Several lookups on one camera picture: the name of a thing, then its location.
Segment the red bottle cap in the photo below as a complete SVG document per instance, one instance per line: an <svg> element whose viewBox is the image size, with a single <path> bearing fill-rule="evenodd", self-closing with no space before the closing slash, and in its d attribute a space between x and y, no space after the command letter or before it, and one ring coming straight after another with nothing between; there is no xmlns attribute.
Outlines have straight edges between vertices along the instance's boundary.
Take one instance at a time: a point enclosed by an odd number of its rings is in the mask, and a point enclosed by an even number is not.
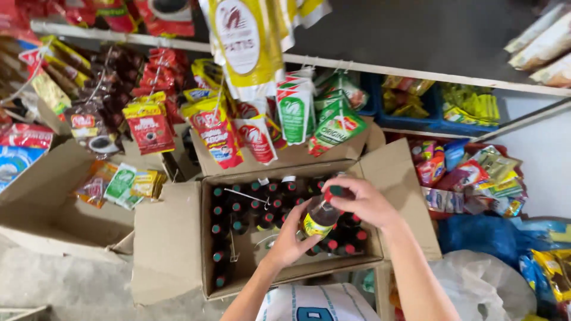
<svg viewBox="0 0 571 321"><path fill-rule="evenodd" d="M360 230L359 232L357 232L357 239L358 240L366 240L367 239L367 232L364 230Z"/></svg>
<svg viewBox="0 0 571 321"><path fill-rule="evenodd" d="M220 262L222 260L222 257L224 256L224 253L220 252L216 252L214 253L214 256L212 257L214 259L214 262Z"/></svg>
<svg viewBox="0 0 571 321"><path fill-rule="evenodd" d="M351 244L345 245L345 252L348 254L355 254L355 247Z"/></svg>
<svg viewBox="0 0 571 321"><path fill-rule="evenodd" d="M327 247L329 247L331 250L334 250L337 248L337 241L336 240L330 240L327 243Z"/></svg>
<svg viewBox="0 0 571 321"><path fill-rule="evenodd" d="M325 200L331 202L333 196L343 196L343 188L339 185L331 185L325 190Z"/></svg>
<svg viewBox="0 0 571 321"><path fill-rule="evenodd" d="M224 286L224 283L226 282L226 278L224 278L223 276L219 276L216 278L216 286L217 287L222 287Z"/></svg>

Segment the white wall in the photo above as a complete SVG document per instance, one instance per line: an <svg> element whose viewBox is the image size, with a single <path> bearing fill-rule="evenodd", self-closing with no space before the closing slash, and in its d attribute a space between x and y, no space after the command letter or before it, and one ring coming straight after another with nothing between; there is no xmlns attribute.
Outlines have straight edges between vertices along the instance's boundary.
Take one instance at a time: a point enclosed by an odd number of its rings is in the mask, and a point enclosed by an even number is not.
<svg viewBox="0 0 571 321"><path fill-rule="evenodd" d="M510 119L558 102L562 97L495 90ZM571 111L545 119L490 141L504 145L508 154L523 161L521 170L529 199L529 216L571 218Z"/></svg>

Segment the white plastic bag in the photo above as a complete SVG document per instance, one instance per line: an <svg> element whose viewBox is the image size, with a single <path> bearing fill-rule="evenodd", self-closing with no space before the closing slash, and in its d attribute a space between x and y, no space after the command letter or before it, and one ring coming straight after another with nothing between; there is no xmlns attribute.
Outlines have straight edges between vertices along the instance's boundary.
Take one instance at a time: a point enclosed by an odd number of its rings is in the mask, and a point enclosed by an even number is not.
<svg viewBox="0 0 571 321"><path fill-rule="evenodd" d="M461 250L429 265L462 321L519 321L536 313L525 279L494 256Z"/></svg>

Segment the yellow bottle label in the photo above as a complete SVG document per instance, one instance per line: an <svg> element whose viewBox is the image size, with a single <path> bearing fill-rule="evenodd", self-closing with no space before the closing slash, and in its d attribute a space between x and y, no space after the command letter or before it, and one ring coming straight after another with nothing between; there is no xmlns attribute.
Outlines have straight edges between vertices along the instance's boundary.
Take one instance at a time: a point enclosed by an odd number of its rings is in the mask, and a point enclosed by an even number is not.
<svg viewBox="0 0 571 321"><path fill-rule="evenodd" d="M332 226L322 226L317 223L311 218L309 213L305 215L305 219L303 220L303 229L307 236L312 236L315 234L321 235L323 239L329 232L331 231Z"/></svg>

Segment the white shirt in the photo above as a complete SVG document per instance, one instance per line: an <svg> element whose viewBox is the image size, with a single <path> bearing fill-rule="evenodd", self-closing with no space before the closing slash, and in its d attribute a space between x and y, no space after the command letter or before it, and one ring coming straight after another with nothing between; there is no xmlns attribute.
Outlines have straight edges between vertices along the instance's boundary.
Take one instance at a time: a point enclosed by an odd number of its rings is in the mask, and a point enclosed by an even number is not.
<svg viewBox="0 0 571 321"><path fill-rule="evenodd" d="M380 321L349 283L326 286L282 285L268 292L256 321Z"/></svg>

